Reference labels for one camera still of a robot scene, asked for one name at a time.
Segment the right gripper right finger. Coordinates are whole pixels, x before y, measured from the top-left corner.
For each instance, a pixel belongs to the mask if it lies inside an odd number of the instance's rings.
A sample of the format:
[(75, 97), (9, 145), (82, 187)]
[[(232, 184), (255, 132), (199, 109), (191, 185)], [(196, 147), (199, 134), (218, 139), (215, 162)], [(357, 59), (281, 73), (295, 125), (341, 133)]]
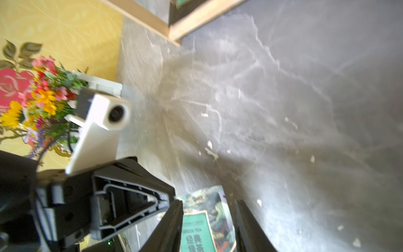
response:
[(277, 252), (243, 200), (234, 206), (234, 228), (239, 252)]

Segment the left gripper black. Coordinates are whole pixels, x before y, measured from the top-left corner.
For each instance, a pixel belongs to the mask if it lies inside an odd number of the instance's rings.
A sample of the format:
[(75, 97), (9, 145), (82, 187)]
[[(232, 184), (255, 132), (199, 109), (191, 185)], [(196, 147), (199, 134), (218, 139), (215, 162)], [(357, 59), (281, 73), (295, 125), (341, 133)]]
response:
[(126, 157), (93, 170), (37, 172), (39, 162), (1, 152), (1, 251), (77, 252), (163, 211), (175, 189)]

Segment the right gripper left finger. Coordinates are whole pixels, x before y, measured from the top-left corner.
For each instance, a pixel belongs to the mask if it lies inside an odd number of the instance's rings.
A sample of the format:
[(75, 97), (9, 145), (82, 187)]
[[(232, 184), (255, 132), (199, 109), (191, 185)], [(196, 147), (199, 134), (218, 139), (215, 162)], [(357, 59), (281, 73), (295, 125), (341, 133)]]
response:
[(179, 252), (183, 215), (183, 202), (176, 199), (140, 252)]

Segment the green tea bag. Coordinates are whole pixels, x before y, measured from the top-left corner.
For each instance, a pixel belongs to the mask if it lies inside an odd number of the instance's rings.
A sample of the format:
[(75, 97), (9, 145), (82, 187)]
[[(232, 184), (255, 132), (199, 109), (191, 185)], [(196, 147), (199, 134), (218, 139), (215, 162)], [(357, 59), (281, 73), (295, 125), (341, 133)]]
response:
[(222, 186), (177, 197), (183, 203), (181, 252), (236, 252), (232, 216)]
[(169, 25), (185, 18), (192, 11), (204, 4), (206, 0), (172, 0), (170, 1)]

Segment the wooden two-tier shelf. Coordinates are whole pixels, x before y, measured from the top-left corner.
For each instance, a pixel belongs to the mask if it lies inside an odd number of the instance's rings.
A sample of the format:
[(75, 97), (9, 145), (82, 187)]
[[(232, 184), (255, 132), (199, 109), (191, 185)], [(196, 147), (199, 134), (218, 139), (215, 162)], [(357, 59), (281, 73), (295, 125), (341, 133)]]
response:
[(243, 2), (244, 0), (170, 1), (169, 22), (166, 23), (136, 1), (104, 1), (125, 17), (178, 47), (184, 36)]

